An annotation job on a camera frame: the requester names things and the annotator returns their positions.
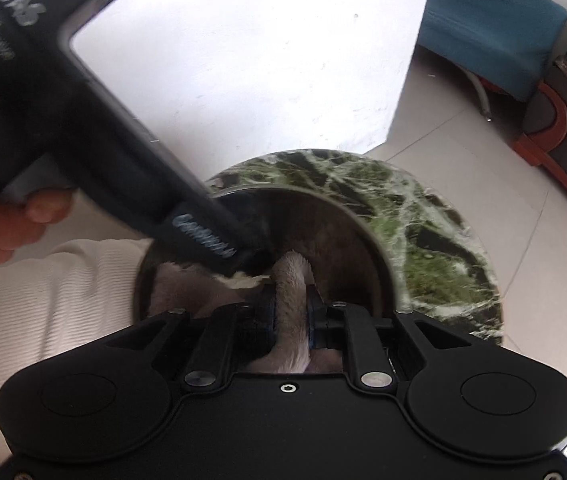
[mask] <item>chair leg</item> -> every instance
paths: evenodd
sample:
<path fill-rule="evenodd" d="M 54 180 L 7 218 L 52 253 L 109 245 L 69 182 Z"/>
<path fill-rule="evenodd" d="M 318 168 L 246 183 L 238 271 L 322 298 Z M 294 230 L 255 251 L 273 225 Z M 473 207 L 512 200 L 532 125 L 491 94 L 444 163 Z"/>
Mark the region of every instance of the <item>chair leg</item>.
<path fill-rule="evenodd" d="M 479 103 L 481 104 L 481 115 L 486 118 L 486 121 L 490 122 L 492 120 L 492 111 L 490 110 L 490 101 L 487 98 L 486 89 L 481 84 L 479 78 L 472 72 L 470 72 L 470 70 L 467 70 L 464 67 L 457 65 L 456 63 L 455 66 L 459 70 L 461 70 L 468 79 L 470 79 L 472 86 L 475 88 L 477 95 L 479 96 Z"/>

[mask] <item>white sleeve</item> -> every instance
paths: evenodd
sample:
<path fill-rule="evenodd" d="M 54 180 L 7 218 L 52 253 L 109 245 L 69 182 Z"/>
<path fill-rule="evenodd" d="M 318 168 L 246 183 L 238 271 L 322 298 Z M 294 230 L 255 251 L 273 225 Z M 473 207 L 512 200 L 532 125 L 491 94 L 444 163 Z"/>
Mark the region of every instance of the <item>white sleeve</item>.
<path fill-rule="evenodd" d="M 0 268 L 0 387 L 15 372 L 132 323 L 147 240 L 76 240 Z M 0 433 L 0 463 L 10 455 Z"/>

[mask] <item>round marble table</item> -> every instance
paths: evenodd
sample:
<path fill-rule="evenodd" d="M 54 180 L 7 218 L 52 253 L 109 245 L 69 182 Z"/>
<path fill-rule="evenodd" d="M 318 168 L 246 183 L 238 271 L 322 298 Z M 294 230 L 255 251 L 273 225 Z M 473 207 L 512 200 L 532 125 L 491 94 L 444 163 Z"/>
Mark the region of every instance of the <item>round marble table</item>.
<path fill-rule="evenodd" d="M 302 187 L 345 205 L 386 249 L 404 304 L 501 342 L 502 305 L 486 251 L 461 215 L 406 171 L 353 153 L 298 150 L 253 158 L 208 181 L 213 191 L 246 184 Z"/>

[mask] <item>floor tile grout line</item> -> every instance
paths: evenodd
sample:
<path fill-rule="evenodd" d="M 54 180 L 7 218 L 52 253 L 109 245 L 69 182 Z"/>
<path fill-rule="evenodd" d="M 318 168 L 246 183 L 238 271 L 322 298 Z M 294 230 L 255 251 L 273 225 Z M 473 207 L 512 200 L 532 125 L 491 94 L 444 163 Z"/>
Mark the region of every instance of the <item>floor tile grout line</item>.
<path fill-rule="evenodd" d="M 523 250 L 523 254 L 521 255 L 521 259 L 519 259 L 519 263 L 517 264 L 517 268 L 515 269 L 515 272 L 513 272 L 513 276 L 510 278 L 510 282 L 508 282 L 508 286 L 505 288 L 505 292 L 503 293 L 504 301 L 505 301 L 505 297 L 508 295 L 508 292 L 510 291 L 510 286 L 513 284 L 516 275 L 519 273 L 519 270 L 521 269 L 521 265 L 523 264 L 525 255 L 528 254 L 528 249 L 530 249 L 530 245 L 532 244 L 532 238 L 534 237 L 534 234 L 537 232 L 537 228 L 539 227 L 539 221 L 541 220 L 541 215 L 543 215 L 543 210 L 546 208 L 546 202 L 548 200 L 549 194 L 550 194 L 550 189 L 546 191 L 546 197 L 543 199 L 543 206 L 541 206 L 541 211 L 539 212 L 539 216 L 537 216 L 537 221 L 534 223 L 534 228 L 532 229 L 532 233 L 528 238 L 528 243 L 526 243 L 525 249 Z"/>
<path fill-rule="evenodd" d="M 537 221 L 534 224 L 534 228 L 532 229 L 532 233 L 530 234 L 530 238 L 528 238 L 528 243 L 526 244 L 525 249 L 523 250 L 523 254 L 521 255 L 521 259 L 519 260 L 519 263 L 517 264 L 517 268 L 515 269 L 515 272 L 513 272 L 513 276 L 510 278 L 510 282 L 508 283 L 508 286 L 505 288 L 505 292 L 503 293 L 502 296 L 502 304 L 501 304 L 501 309 L 503 312 L 503 304 L 505 303 L 505 298 L 508 295 L 508 292 L 510 291 L 510 287 L 513 284 L 513 281 L 515 280 L 517 274 L 519 273 L 519 270 L 521 269 L 521 265 L 523 264 L 523 260 L 525 259 L 526 254 L 528 254 L 528 249 L 530 249 L 530 245 L 532 244 L 532 238 L 534 237 L 534 234 L 537 232 L 537 228 L 539 227 L 539 221 L 541 220 L 541 215 L 543 215 L 543 210 L 546 208 L 546 201 L 548 200 L 548 195 L 550 194 L 550 189 L 548 189 L 546 191 L 546 197 L 543 199 L 543 206 L 541 207 L 541 211 L 539 212 L 539 216 L 537 216 Z M 515 343 L 515 346 L 517 348 L 519 348 L 519 350 L 521 349 L 521 347 L 517 344 L 517 342 L 513 339 L 512 336 L 508 336 L 510 338 L 510 341 L 512 341 L 513 343 Z"/>
<path fill-rule="evenodd" d="M 510 342 L 515 346 L 516 351 L 519 352 L 519 354 L 523 354 L 523 352 L 521 351 L 521 349 L 519 348 L 519 345 L 517 343 L 515 343 L 515 340 L 507 333 L 503 334 L 503 338 L 508 338 L 510 340 Z"/>
<path fill-rule="evenodd" d="M 461 115 L 462 113 L 464 113 L 466 110 L 468 109 L 468 107 L 466 106 L 463 110 L 461 110 L 458 114 L 454 114 L 450 119 L 443 121 L 441 124 L 439 124 L 439 126 L 436 126 L 435 128 L 433 128 L 432 130 L 430 130 L 428 133 L 423 134 L 421 137 L 419 137 L 417 140 L 414 140 L 413 142 L 411 142 L 410 144 L 408 144 L 405 148 L 403 148 L 402 150 L 400 150 L 399 152 L 396 152 L 394 155 L 388 157 L 386 160 L 384 160 L 384 162 L 390 162 L 390 160 L 394 157 L 396 157 L 399 153 L 403 153 L 405 152 L 408 148 L 410 148 L 411 146 L 415 145 L 417 142 L 419 142 L 422 139 L 425 139 L 425 137 L 427 137 L 428 135 L 430 135 L 433 131 L 438 130 L 439 128 L 441 128 L 444 124 L 449 123 L 450 121 L 452 121 L 454 118 L 458 117 L 459 115 Z M 392 133 L 392 131 L 390 131 L 388 133 L 388 138 L 390 138 L 390 134 Z"/>

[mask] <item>red wooden frame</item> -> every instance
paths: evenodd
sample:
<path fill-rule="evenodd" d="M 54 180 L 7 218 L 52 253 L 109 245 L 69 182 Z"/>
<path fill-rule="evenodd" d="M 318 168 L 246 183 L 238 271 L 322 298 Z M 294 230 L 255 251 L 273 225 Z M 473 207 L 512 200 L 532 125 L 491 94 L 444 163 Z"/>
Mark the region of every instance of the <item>red wooden frame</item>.
<path fill-rule="evenodd" d="M 550 86 L 539 84 L 543 92 L 555 107 L 557 116 L 549 128 L 536 134 L 521 136 L 513 143 L 513 150 L 531 166 L 543 166 L 567 189 L 567 173 L 548 152 L 563 142 L 567 134 L 567 106 Z"/>

